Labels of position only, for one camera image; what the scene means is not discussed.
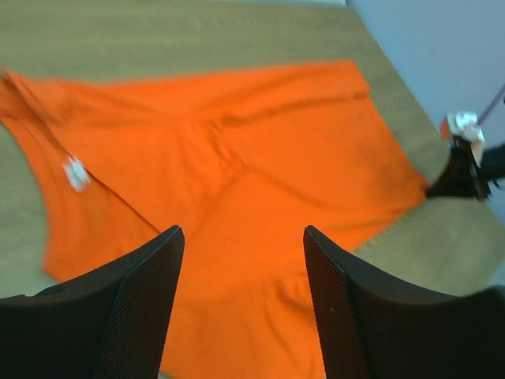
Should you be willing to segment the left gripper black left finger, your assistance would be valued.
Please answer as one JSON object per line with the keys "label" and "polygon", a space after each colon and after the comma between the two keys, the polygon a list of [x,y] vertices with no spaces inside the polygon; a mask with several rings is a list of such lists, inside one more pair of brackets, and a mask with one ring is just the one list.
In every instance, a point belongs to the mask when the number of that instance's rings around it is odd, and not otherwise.
{"label": "left gripper black left finger", "polygon": [[1,300],[3,378],[156,378],[185,246],[173,226],[40,293]]}

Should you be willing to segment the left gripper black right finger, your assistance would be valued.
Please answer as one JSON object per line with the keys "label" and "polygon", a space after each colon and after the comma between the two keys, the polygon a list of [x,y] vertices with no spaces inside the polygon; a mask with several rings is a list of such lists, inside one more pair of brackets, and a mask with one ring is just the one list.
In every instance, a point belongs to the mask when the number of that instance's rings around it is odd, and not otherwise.
{"label": "left gripper black right finger", "polygon": [[503,377],[502,286],[447,295],[369,264],[315,227],[303,244],[327,377]]}

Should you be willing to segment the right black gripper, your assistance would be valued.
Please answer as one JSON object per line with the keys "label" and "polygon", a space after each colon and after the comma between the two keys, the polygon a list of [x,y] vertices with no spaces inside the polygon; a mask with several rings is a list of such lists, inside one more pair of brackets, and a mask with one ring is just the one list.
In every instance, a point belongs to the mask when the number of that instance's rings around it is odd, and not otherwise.
{"label": "right black gripper", "polygon": [[447,165],[426,190],[427,198],[475,197],[483,200],[491,193],[489,184],[503,190],[499,181],[504,180],[504,149],[504,144],[485,149],[478,166],[471,144],[462,137],[454,137]]}

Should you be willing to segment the orange t-shirt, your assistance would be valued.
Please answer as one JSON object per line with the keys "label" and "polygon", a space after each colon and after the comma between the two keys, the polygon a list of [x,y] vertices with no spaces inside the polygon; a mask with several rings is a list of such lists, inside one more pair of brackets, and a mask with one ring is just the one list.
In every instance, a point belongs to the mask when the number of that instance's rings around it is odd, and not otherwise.
{"label": "orange t-shirt", "polygon": [[7,72],[1,121],[41,189],[55,280],[182,228],[174,378],[321,378],[305,227],[354,250],[428,186],[351,61],[107,85]]}

